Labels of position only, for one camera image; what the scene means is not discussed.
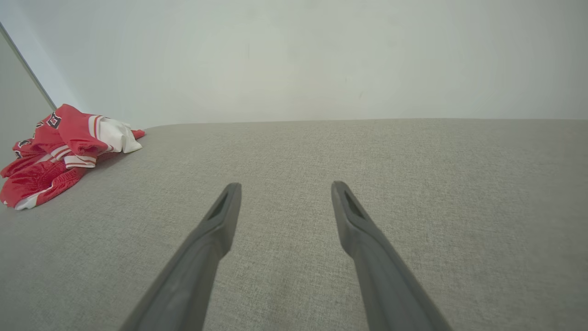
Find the white wall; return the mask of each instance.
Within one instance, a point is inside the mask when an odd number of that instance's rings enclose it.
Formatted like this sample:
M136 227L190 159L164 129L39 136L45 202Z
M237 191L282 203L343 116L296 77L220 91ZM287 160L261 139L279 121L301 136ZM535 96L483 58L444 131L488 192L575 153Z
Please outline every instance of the white wall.
M0 169L16 159L15 142L31 138L53 108L0 34Z
M137 127L588 118L586 0L3 1L82 111Z

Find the gray fabric surface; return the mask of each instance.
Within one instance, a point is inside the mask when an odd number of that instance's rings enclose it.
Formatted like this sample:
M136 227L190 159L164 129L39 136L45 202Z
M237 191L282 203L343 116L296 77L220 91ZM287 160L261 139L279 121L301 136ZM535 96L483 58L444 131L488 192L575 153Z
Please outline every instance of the gray fabric surface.
M346 181L455 330L588 323L588 121L148 129L32 210L0 211L2 330L116 330L225 184L243 184L206 330L365 330L330 202Z

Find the upholstered surface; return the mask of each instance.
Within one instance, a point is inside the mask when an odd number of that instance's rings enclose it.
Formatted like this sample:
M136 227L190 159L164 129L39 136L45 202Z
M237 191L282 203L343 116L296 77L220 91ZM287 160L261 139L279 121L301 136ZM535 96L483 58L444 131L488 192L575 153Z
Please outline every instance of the upholstered surface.
M116 330L233 181L206 330L367 329L333 180L455 330L588 323L588 121L188 124L140 142L42 206L0 210L2 330Z

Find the gray couch cushion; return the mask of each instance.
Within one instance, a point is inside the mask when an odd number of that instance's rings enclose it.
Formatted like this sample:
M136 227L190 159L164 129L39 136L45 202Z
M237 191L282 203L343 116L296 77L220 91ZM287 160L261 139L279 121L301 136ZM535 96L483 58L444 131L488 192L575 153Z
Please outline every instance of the gray couch cushion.
M115 330L243 184L207 330L367 329L330 202L346 181L456 330L588 323L588 121L191 124L0 211L3 330Z

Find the folded clothing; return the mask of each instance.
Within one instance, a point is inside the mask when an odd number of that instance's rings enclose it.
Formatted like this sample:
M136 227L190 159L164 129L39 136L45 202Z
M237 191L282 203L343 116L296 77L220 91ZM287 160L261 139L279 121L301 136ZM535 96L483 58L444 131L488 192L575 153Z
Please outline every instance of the folded clothing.
M136 139L144 135L129 124L64 104L37 123L32 138L13 146L16 160L0 171L8 177L0 201L17 210L43 204L72 187L98 160L141 149Z

